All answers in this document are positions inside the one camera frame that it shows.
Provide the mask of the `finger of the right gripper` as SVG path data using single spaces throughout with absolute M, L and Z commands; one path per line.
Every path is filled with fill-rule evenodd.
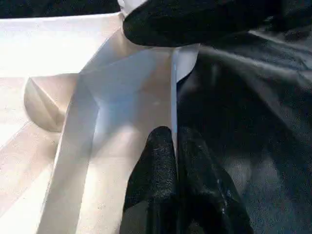
M 126 38 L 143 46 L 180 47 L 260 26 L 273 0 L 148 0 L 123 22 Z

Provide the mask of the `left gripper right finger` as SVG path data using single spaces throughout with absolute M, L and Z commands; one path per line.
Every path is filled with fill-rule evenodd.
M 191 128 L 178 131 L 178 159 L 186 216 L 206 234 L 252 234 L 234 182 Z

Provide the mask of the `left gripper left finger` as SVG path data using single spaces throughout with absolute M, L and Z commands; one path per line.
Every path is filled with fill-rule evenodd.
M 171 130 L 153 129 L 127 183 L 121 234 L 174 234 L 177 171 Z

